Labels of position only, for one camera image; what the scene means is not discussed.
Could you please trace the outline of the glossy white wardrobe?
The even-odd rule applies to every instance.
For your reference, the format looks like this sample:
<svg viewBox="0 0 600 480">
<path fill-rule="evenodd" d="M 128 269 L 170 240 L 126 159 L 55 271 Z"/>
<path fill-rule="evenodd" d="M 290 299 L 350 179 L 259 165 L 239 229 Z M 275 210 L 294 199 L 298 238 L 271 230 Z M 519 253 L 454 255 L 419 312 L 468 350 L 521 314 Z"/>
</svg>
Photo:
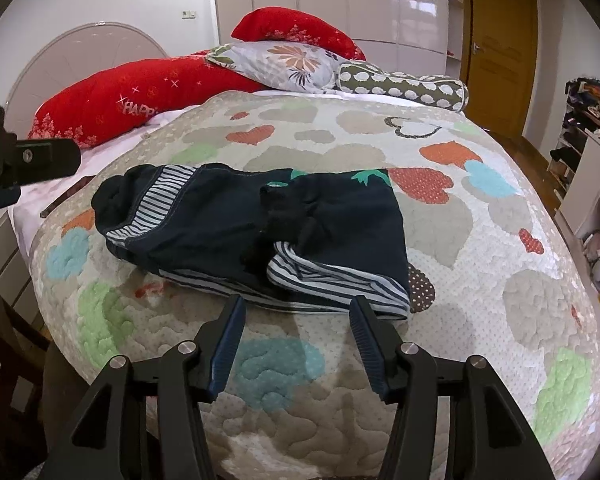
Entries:
<svg viewBox="0 0 600 480">
<path fill-rule="evenodd" d="M 284 6 L 313 14 L 345 32 L 385 70 L 460 74 L 463 0 L 215 0 L 219 37 L 229 42 L 249 12 Z"/>
</svg>

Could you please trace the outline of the wooden door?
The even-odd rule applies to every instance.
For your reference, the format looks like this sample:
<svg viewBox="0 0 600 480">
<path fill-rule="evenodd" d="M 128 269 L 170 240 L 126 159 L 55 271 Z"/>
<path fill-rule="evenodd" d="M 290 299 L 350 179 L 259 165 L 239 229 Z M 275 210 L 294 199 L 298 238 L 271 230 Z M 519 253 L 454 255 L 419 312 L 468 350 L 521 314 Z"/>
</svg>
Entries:
<svg viewBox="0 0 600 480">
<path fill-rule="evenodd" d="M 536 0 L 465 0 L 469 119 L 503 138 L 524 131 L 538 50 Z"/>
</svg>

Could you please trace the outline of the wall switch plate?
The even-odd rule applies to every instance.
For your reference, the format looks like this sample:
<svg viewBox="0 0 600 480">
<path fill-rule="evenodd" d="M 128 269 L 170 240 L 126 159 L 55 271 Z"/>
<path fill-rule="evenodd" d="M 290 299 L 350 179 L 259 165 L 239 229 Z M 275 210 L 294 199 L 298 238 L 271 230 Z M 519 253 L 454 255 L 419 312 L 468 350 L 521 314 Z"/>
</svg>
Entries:
<svg viewBox="0 0 600 480">
<path fill-rule="evenodd" d="M 194 20 L 196 17 L 197 17 L 197 13 L 195 11 L 184 10 L 182 12 L 182 19 L 183 20 Z"/>
</svg>

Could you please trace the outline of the small red pillow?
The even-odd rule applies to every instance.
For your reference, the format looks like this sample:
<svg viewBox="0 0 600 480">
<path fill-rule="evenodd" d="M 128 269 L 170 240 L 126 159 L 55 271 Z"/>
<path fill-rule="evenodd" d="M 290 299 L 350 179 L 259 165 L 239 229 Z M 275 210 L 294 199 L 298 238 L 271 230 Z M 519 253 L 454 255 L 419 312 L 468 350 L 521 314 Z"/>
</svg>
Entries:
<svg viewBox="0 0 600 480">
<path fill-rule="evenodd" d="M 242 41 L 298 42 L 320 47 L 347 60 L 366 60 L 363 51 L 345 32 L 317 16 L 282 6 L 266 6 L 246 14 L 230 36 Z"/>
</svg>

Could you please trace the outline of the dark navy striped pants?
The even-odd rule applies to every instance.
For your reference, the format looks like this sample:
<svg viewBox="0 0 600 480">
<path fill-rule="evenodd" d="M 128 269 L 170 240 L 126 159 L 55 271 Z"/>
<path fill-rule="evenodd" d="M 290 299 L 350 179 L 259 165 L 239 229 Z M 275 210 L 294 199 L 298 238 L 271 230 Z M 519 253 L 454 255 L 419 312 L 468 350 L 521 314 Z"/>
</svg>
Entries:
<svg viewBox="0 0 600 480">
<path fill-rule="evenodd" d="M 102 182 L 92 206 L 114 256 L 174 283 L 279 312 L 341 313 L 363 296 L 383 318 L 410 314 L 385 169 L 142 165 Z"/>
</svg>

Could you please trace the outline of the round pink headboard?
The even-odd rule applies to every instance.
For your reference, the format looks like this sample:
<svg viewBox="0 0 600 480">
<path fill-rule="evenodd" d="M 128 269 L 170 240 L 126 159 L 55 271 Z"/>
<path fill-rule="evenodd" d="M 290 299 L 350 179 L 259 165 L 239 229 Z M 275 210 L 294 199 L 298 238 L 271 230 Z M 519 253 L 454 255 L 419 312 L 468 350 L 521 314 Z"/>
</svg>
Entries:
<svg viewBox="0 0 600 480">
<path fill-rule="evenodd" d="M 85 24 L 57 36 L 30 59 L 9 91 L 5 127 L 27 136 L 38 108 L 56 93 L 94 73 L 144 58 L 166 58 L 146 32 L 128 24 Z"/>
</svg>

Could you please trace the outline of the white shelf unit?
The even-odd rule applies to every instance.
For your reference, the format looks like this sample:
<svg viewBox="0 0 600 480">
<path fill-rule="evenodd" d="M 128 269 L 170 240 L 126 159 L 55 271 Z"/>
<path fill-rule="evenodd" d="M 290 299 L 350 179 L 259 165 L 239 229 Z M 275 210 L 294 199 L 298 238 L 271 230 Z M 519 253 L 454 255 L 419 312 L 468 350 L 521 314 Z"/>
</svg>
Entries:
<svg viewBox="0 0 600 480">
<path fill-rule="evenodd" d="M 583 283 L 600 301 L 600 80 L 565 85 L 565 115 L 547 167 L 558 183 L 558 226 L 574 244 Z"/>
</svg>

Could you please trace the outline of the large red pillow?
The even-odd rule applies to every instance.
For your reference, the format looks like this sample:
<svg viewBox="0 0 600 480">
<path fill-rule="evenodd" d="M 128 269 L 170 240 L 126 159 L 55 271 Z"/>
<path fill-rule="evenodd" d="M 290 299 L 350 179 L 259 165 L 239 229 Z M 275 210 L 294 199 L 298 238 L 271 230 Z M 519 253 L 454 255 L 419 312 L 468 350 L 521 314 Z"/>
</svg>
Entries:
<svg viewBox="0 0 600 480">
<path fill-rule="evenodd" d="M 200 105 L 225 91 L 265 86 L 209 63 L 202 53 L 148 58 L 102 70 L 65 88 L 35 112 L 30 139 L 70 139 L 94 148 L 170 110 Z"/>
</svg>

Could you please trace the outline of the grey floral pillow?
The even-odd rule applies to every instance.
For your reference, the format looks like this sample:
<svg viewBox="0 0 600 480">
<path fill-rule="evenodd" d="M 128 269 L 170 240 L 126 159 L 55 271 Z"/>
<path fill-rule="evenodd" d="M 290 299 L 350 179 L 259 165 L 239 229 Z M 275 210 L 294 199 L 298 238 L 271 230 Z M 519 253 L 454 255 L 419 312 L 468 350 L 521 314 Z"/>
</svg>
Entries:
<svg viewBox="0 0 600 480">
<path fill-rule="evenodd" d="M 274 90 L 325 93 L 336 86 L 342 56 L 309 44 L 244 41 L 216 47 L 206 60 Z"/>
</svg>

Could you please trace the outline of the olive white dotted bolster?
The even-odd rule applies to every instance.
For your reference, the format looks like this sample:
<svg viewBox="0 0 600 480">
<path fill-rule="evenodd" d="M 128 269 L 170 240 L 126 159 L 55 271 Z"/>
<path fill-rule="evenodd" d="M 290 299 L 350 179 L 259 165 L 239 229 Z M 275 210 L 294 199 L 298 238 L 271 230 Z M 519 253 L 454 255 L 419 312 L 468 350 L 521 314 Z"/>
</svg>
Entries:
<svg viewBox="0 0 600 480">
<path fill-rule="evenodd" d="M 457 113 L 462 112 L 469 102 L 468 87 L 459 79 L 445 75 L 414 76 L 387 72 L 366 61 L 342 63 L 335 84 L 342 92 L 393 96 Z"/>
</svg>

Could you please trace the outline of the grey bedside drawer cabinet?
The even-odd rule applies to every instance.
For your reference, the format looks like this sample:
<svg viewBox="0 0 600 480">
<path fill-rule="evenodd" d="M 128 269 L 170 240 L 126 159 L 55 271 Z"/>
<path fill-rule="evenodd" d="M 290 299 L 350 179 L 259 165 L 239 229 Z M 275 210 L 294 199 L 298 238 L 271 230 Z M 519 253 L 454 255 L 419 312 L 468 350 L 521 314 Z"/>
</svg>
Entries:
<svg viewBox="0 0 600 480">
<path fill-rule="evenodd" d="M 0 211 L 0 295 L 33 328 L 42 330 L 31 275 L 6 211 Z"/>
</svg>

